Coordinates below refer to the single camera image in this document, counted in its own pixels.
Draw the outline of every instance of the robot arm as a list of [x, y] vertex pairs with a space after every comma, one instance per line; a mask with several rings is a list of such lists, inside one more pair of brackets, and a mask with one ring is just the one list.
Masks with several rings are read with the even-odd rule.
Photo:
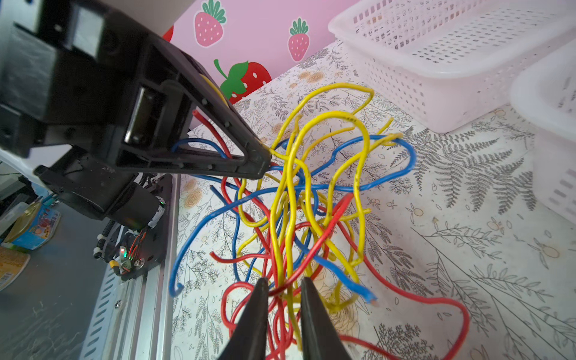
[[[9, 36], [0, 80], [3, 149], [27, 157], [32, 147], [68, 143], [117, 170], [264, 175], [270, 153], [191, 56], [99, 1], [7, 4], [8, 13], [10, 5], [19, 8], [3, 33]], [[172, 152], [187, 137], [196, 108], [244, 156]]]

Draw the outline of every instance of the blue wire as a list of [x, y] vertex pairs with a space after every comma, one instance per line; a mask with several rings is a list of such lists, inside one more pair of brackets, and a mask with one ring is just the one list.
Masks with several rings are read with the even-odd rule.
[[278, 143], [278, 145], [276, 145], [276, 147], [274, 148], [274, 150], [277, 150], [277, 149], [278, 149], [279, 147], [281, 147], [281, 146], [282, 146], [282, 148], [283, 148], [284, 150], [286, 150], [286, 149], [288, 148], [288, 140], [290, 140], [290, 138], [284, 139], [284, 140], [280, 141], [280, 142]]
[[[214, 193], [214, 195], [216, 195], [216, 197], [223, 202], [224, 204], [226, 204], [226, 200], [224, 199], [224, 196], [222, 196], [222, 194], [220, 194], [220, 192], [218, 190], [216, 190], [216, 188], [214, 186], [210, 186], [210, 190], [212, 190], [212, 192]], [[238, 212], [234, 209], [232, 209], [232, 212], [235, 213], [236, 215], [238, 215]]]
[[[298, 237], [296, 236], [294, 236], [294, 243], [296, 244], [297, 247], [300, 248], [300, 250], [302, 250], [302, 253], [310, 252], [310, 250], [307, 247], [305, 247], [304, 244], [301, 243]], [[372, 293], [372, 291], [368, 290], [367, 287], [357, 284], [352, 280], [350, 280], [350, 278], [346, 276], [344, 271], [342, 271], [338, 266], [336, 266], [336, 264], [333, 264], [328, 260], [324, 259], [323, 257], [316, 255], [314, 256], [314, 261], [316, 261], [319, 265], [322, 265], [326, 269], [332, 271], [334, 275], [336, 275], [336, 277], [340, 281], [342, 281], [342, 285], [347, 287], [350, 291], [360, 295], [364, 299], [364, 301], [372, 302], [376, 300], [376, 296]]]
[[175, 142], [174, 145], [172, 145], [171, 151], [175, 153], [180, 145], [188, 144], [190, 142], [199, 142], [202, 144], [210, 145], [214, 148], [214, 150], [218, 152], [218, 154], [220, 154], [221, 157], [223, 157], [224, 159], [228, 158], [228, 156], [226, 156], [226, 154], [224, 153], [224, 150], [222, 150], [218, 145], [216, 145], [215, 142], [200, 138], [180, 139], [177, 142]]
[[[259, 254], [264, 252], [264, 248], [260, 249], [260, 251], [258, 252]], [[254, 267], [254, 264], [256, 263], [257, 257], [255, 257], [254, 259], [252, 259], [252, 262], [250, 263], [250, 267], [248, 268], [248, 272], [246, 273], [246, 282], [248, 282], [250, 280], [250, 274], [252, 273], [252, 268]]]
[[[236, 229], [234, 230], [234, 237], [232, 238], [232, 259], [236, 258], [236, 241], [238, 239], [238, 231], [240, 231], [240, 215], [236, 213]], [[234, 277], [237, 282], [240, 282], [240, 277], [238, 276], [238, 265], [236, 263], [232, 264], [232, 269], [234, 270]]]
[[[370, 140], [380, 140], [380, 139], [383, 139], [385, 137], [386, 137], [385, 135], [370, 135]], [[311, 175], [314, 176], [314, 175], [318, 174], [319, 172], [321, 172], [322, 170], [324, 170], [325, 168], [332, 165], [334, 163], [334, 161], [336, 161], [336, 155], [338, 155], [338, 153], [340, 151], [342, 151], [345, 147], [348, 147], [350, 145], [353, 145], [357, 142], [362, 141], [363, 139], [364, 139], [363, 137], [357, 137], [357, 138], [348, 140], [344, 144], [335, 148], [334, 151], [332, 152], [332, 157], [330, 158], [330, 160], [328, 160], [325, 164], [322, 164], [321, 167], [319, 167], [316, 170], [314, 170], [313, 172], [311, 172]]]
[[[199, 179], [214, 181], [215, 183], [218, 183], [218, 184], [221, 184], [221, 183], [222, 183], [222, 179], [219, 179], [219, 178], [214, 177], [214, 176], [208, 176], [208, 175], [192, 175], [192, 176], [193, 176], [193, 177], [197, 177], [197, 178], [199, 178]], [[232, 190], [238, 190], [238, 189], [239, 189], [238, 186], [236, 186], [236, 185], [234, 185], [234, 184], [232, 184], [232, 183], [229, 183], [229, 182], [226, 182], [226, 186], [228, 186], [228, 187], [231, 188]]]
[[[402, 139], [396, 139], [394, 141], [396, 143], [404, 146], [408, 150], [408, 152], [410, 154], [410, 162], [408, 163], [408, 166], [405, 169], [402, 169], [402, 170], [395, 172], [393, 174], [386, 175], [386, 176], [384, 176], [384, 177], [382, 177], [376, 181], [373, 181], [370, 184], [360, 186], [361, 191], [369, 190], [373, 187], [376, 187], [378, 185], [385, 183], [386, 181], [390, 181], [390, 180], [395, 179], [397, 177], [404, 176], [408, 172], [410, 172], [414, 168], [414, 166], [416, 165], [416, 152], [415, 152], [414, 148]], [[326, 190], [327, 188], [328, 188], [328, 184], [312, 185], [312, 189], [314, 189], [314, 190]], [[301, 190], [305, 189], [305, 186], [304, 185], [297, 185], [294, 187], [294, 189], [301, 191]], [[215, 217], [225, 213], [226, 211], [229, 211], [229, 210], [237, 207], [238, 205], [242, 205], [245, 202], [250, 201], [251, 199], [253, 199], [257, 196], [264, 195], [264, 194], [270, 194], [272, 192], [276, 192], [277, 190], [278, 190], [278, 188], [268, 188], [268, 189], [262, 189], [260, 191], [255, 191], [255, 192], [251, 193], [250, 195], [248, 195], [248, 196], [246, 196], [240, 200], [237, 200], [231, 204], [223, 206], [220, 209], [215, 210], [213, 213], [204, 217], [198, 223], [196, 228], [192, 231], [192, 233], [190, 234], [190, 236], [186, 240], [186, 243], [184, 244], [184, 246], [182, 246], [182, 249], [180, 250], [180, 252], [176, 256], [176, 261], [175, 261], [174, 266], [172, 267], [172, 270], [170, 272], [170, 283], [169, 283], [170, 295], [172, 297], [176, 297], [182, 292], [182, 289], [184, 288], [184, 286], [181, 283], [176, 284], [177, 276], [178, 276], [178, 270], [180, 268], [180, 263], [182, 262], [184, 255], [186, 254], [186, 252], [190, 248], [190, 245], [192, 244], [194, 239], [198, 236], [198, 233], [202, 230], [202, 228], [204, 226], [206, 226], [206, 224], [209, 221], [211, 221]], [[337, 191], [343, 191], [343, 192], [352, 192], [354, 189], [352, 187], [348, 187], [348, 186], [336, 186], [336, 190]]]

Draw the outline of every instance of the white plastic basket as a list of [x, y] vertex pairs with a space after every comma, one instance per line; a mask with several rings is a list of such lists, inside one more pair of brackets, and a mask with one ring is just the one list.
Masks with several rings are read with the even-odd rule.
[[328, 29], [362, 80], [436, 132], [509, 101], [515, 77], [576, 37], [575, 0], [362, 0]]
[[576, 40], [518, 76], [510, 98], [538, 129], [534, 194], [576, 223]]

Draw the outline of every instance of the table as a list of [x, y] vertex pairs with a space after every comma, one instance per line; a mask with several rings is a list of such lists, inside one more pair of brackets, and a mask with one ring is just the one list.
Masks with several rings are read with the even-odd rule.
[[[236, 108], [271, 145], [304, 96], [334, 82], [362, 84], [339, 41], [238, 102]], [[351, 111], [365, 98], [354, 90], [332, 90], [304, 108], [301, 123], [325, 111]], [[532, 193], [532, 126], [505, 105], [456, 131], [435, 134], [379, 94], [359, 113], [372, 134], [390, 116], [395, 118], [392, 131], [404, 133], [416, 149], [418, 163], [408, 176], [362, 195], [364, 205], [372, 208], [367, 216], [367, 252], [379, 272], [402, 289], [465, 304], [472, 323], [458, 359], [576, 358], [576, 231], [574, 224], [540, 204]], [[308, 134], [305, 144], [344, 126], [336, 119], [324, 122]], [[212, 139], [205, 128], [196, 128], [191, 135]], [[320, 166], [335, 147], [357, 136], [357, 131], [345, 132], [324, 141], [306, 163], [311, 169]], [[359, 148], [343, 151], [336, 164]], [[405, 166], [406, 153], [400, 149], [372, 152], [363, 181]], [[315, 180], [328, 182], [337, 166]], [[342, 184], [351, 185], [350, 173], [343, 177]], [[209, 185], [190, 176], [182, 178], [179, 249], [196, 223], [222, 206]], [[255, 218], [262, 216], [253, 206], [245, 208]], [[174, 301], [174, 360], [214, 359], [227, 342], [219, 308], [223, 291], [234, 281], [232, 266], [216, 263], [208, 253], [230, 257], [235, 223], [231, 214], [211, 221], [184, 259], [180, 282], [185, 290]], [[240, 238], [249, 234], [251, 230], [242, 225]], [[333, 240], [347, 249], [341, 234]], [[240, 272], [246, 271], [241, 265]], [[447, 353], [462, 322], [457, 309], [398, 297], [364, 265], [359, 273], [378, 297], [378, 307], [359, 300], [332, 316], [340, 333], [370, 341], [403, 359], [441, 359]], [[333, 275], [325, 271], [316, 281], [322, 294], [334, 284]], [[232, 293], [228, 311], [245, 295], [241, 290]], [[353, 358], [382, 358], [347, 346]], [[299, 359], [301, 354], [293, 346], [287, 358]]]

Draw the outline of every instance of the red cable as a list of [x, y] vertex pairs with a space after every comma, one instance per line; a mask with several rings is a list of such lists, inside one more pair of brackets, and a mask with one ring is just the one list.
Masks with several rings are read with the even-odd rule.
[[302, 275], [302, 273], [304, 272], [304, 269], [308, 266], [308, 264], [310, 264], [310, 262], [312, 261], [312, 259], [314, 258], [314, 256], [318, 252], [318, 250], [320, 250], [320, 248], [322, 247], [322, 245], [324, 244], [326, 239], [328, 237], [332, 236], [332, 231], [334, 230], [334, 227], [339, 222], [342, 215], [344, 215], [344, 212], [346, 211], [346, 208], [348, 208], [348, 205], [352, 201], [353, 197], [354, 197], [354, 194], [352, 194], [350, 192], [350, 193], [346, 194], [340, 200], [340, 202], [338, 202], [338, 204], [336, 205], [336, 207], [338, 209], [334, 212], [334, 217], [332, 218], [332, 220], [330, 220], [330, 223], [326, 227], [322, 236], [320, 236], [318, 241], [314, 244], [314, 246], [312, 246], [312, 249], [310, 249], [310, 252], [306, 255], [306, 257], [304, 258], [304, 261], [302, 261], [302, 264], [300, 264], [300, 266], [296, 269], [296, 271], [294, 271], [294, 273], [292, 274], [290, 279], [288, 279], [286, 281], [286, 283], [284, 283], [282, 286], [277, 287], [276, 289], [272, 290], [269, 293], [270, 296], [275, 296], [275, 295], [280, 294], [281, 292], [286, 290], [288, 288], [288, 286], [290, 286], [294, 281], [296, 281], [300, 277], [300, 275]]
[[[348, 243], [350, 244], [352, 249], [354, 249], [354, 251], [356, 251], [356, 253], [358, 253], [358, 247], [352, 241], [352, 238], [348, 234], [348, 231], [346, 231], [346, 228], [344, 227], [344, 225], [341, 222], [338, 222], [338, 227], [340, 227], [340, 230], [344, 233], [344, 237], [346, 238], [346, 240], [348, 241]], [[370, 260], [368, 260], [368, 258], [366, 257], [366, 253], [364, 254], [364, 262], [366, 263], [366, 266], [368, 266], [368, 269], [370, 270], [370, 272], [382, 284], [384, 284], [384, 286], [388, 287], [389, 289], [394, 291], [396, 294], [403, 296], [405, 298], [408, 298], [410, 300], [421, 302], [423, 304], [452, 305], [452, 306], [459, 308], [462, 311], [463, 318], [464, 318], [463, 323], [462, 323], [462, 329], [460, 329], [460, 334], [458, 335], [458, 338], [456, 339], [454, 346], [450, 349], [450, 351], [448, 351], [446, 356], [444, 356], [444, 360], [452, 360], [454, 358], [454, 356], [456, 356], [456, 353], [458, 353], [458, 350], [462, 347], [462, 344], [464, 343], [464, 340], [466, 339], [466, 335], [468, 334], [468, 329], [470, 327], [470, 314], [468, 313], [468, 309], [466, 308], [466, 306], [464, 306], [464, 304], [462, 304], [456, 300], [453, 300], [453, 299], [427, 298], [427, 297], [418, 296], [418, 295], [409, 293], [405, 290], [402, 290], [401, 288], [388, 282], [382, 275], [380, 275], [380, 273], [374, 268], [374, 266], [372, 266]]]
[[228, 295], [232, 292], [232, 290], [237, 289], [239, 287], [243, 287], [248, 289], [248, 291], [254, 291], [254, 285], [248, 282], [235, 282], [232, 285], [228, 286], [224, 293], [222, 294], [222, 302], [220, 303], [220, 314], [222, 317], [222, 323], [228, 329], [234, 328], [235, 324], [231, 323], [226, 316], [226, 300], [228, 299]]
[[226, 156], [231, 158], [232, 154], [230, 153], [228, 146], [226, 145], [226, 143], [224, 142], [224, 139], [222, 139], [222, 137], [220, 136], [218, 131], [216, 131], [214, 126], [212, 126], [212, 124], [208, 120], [206, 120], [206, 118], [204, 116], [202, 116], [202, 114], [200, 112], [198, 112], [198, 110], [192, 111], [192, 115], [195, 118], [197, 118], [202, 124], [204, 124], [204, 126], [206, 126], [208, 128], [208, 130], [210, 130], [212, 135], [216, 138], [216, 141], [218, 141], [218, 143], [220, 144], [220, 147], [222, 148], [222, 150], [224, 151]]
[[222, 263], [222, 264], [235, 264], [235, 263], [239, 263], [239, 262], [244, 261], [244, 260], [253, 259], [254, 257], [257, 257], [259, 259], [269, 259], [270, 258], [270, 255], [268, 255], [268, 254], [256, 253], [256, 254], [248, 254], [248, 255], [240, 256], [240, 257], [237, 257], [235, 259], [223, 259], [223, 258], [219, 257], [218, 255], [216, 255], [214, 253], [214, 251], [210, 252], [210, 256], [212, 256], [212, 259], [214, 259], [217, 262]]

